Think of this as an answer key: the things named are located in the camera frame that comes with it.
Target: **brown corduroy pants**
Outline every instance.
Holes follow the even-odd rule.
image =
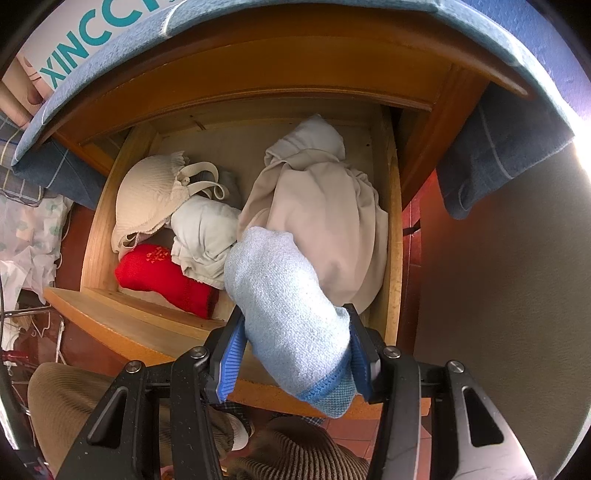
[[[50,470],[57,475],[86,420],[112,378],[62,364],[42,364],[31,378],[28,403],[37,440]],[[213,439],[223,458],[233,446],[228,417],[209,408]],[[363,480],[368,463],[300,418],[279,417],[255,433],[250,454],[228,463],[238,480]],[[160,409],[160,459],[172,464],[170,411]]]

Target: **red object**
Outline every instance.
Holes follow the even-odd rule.
[[[174,306],[202,318],[211,318],[219,290],[185,277],[170,259],[170,250],[142,244],[126,254],[115,277],[123,288],[160,293]]]

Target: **metal bolt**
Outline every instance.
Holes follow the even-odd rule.
[[[464,365],[462,365],[462,363],[458,362],[457,360],[451,360],[450,362],[448,362],[447,367],[455,374],[464,373],[465,370]]]
[[[125,371],[129,374],[136,374],[142,370],[142,362],[139,360],[132,360],[127,365],[125,365]]]
[[[195,360],[199,360],[200,358],[203,358],[204,356],[207,355],[207,349],[204,346],[193,347],[190,350],[190,355],[191,355],[191,358],[194,358]]]
[[[388,358],[400,358],[402,352],[398,350],[395,346],[387,346],[384,347],[384,355]]]

